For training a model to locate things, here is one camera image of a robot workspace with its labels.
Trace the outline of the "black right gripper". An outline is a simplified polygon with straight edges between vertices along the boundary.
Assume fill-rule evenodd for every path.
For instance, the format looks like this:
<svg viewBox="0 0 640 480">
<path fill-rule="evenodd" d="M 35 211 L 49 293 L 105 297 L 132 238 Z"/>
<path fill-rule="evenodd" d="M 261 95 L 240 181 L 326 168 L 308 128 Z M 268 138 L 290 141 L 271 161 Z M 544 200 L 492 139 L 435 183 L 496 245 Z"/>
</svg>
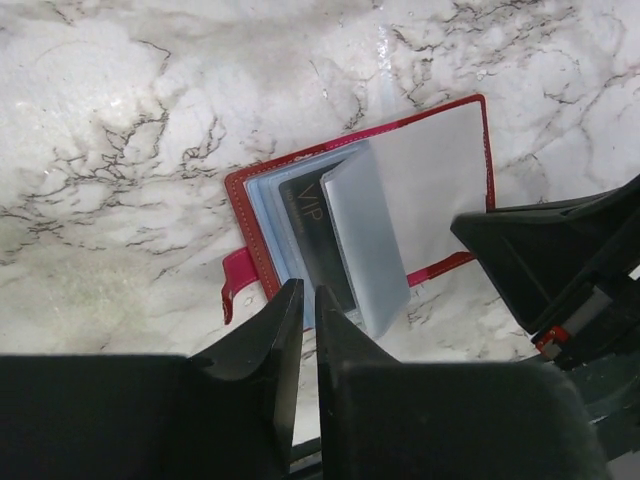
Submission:
<svg viewBox="0 0 640 480">
<path fill-rule="evenodd" d="M 450 230 L 562 369 L 637 348 L 637 178 L 592 196 L 460 214 Z"/>
</svg>

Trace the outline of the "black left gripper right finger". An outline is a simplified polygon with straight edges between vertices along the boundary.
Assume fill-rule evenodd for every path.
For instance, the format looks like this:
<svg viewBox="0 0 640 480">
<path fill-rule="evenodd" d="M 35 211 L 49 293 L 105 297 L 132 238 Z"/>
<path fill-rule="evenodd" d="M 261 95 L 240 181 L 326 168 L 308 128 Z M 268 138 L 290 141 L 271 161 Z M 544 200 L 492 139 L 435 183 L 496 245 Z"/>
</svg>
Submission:
<svg viewBox="0 0 640 480">
<path fill-rule="evenodd" d="M 525 362 L 403 363 L 316 291 L 327 479 L 604 479 L 575 386 Z"/>
</svg>

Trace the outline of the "black VIP card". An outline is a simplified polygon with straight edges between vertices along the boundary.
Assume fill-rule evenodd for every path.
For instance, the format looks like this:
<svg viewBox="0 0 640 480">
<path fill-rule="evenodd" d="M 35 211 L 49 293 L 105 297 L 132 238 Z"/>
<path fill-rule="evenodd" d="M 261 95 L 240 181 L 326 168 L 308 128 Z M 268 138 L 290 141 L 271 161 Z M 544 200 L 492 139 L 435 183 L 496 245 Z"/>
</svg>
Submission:
<svg viewBox="0 0 640 480">
<path fill-rule="evenodd" d="M 333 168 L 329 165 L 292 177 L 279 185 L 279 193 L 312 289 L 329 287 L 340 307 L 350 312 L 355 301 L 320 185 L 323 174 Z"/>
</svg>

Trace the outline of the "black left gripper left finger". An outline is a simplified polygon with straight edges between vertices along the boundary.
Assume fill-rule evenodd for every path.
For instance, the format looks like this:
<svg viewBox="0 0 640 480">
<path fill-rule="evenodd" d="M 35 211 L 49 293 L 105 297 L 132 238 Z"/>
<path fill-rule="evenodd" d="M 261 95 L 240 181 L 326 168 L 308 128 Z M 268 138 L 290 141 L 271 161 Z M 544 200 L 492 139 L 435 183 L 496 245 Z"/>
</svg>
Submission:
<svg viewBox="0 0 640 480">
<path fill-rule="evenodd" d="M 5 355 L 5 479 L 281 479 L 304 286 L 190 356 Z"/>
</svg>

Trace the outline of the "red leather card holder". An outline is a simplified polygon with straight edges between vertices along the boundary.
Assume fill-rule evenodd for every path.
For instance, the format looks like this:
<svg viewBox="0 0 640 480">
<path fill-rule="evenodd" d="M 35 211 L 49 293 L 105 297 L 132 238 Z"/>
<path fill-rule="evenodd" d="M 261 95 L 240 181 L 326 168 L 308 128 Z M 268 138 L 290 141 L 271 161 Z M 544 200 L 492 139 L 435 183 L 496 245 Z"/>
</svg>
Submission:
<svg viewBox="0 0 640 480">
<path fill-rule="evenodd" d="M 451 234 L 465 212 L 495 205 L 485 98 L 471 95 L 229 174 L 224 185 L 245 240 L 223 261 L 223 317 L 257 282 L 273 297 L 289 279 L 305 283 L 304 325 L 315 294 L 279 185 L 333 165 L 320 180 L 355 301 L 348 318 L 382 336 L 413 286 L 467 263 Z"/>
</svg>

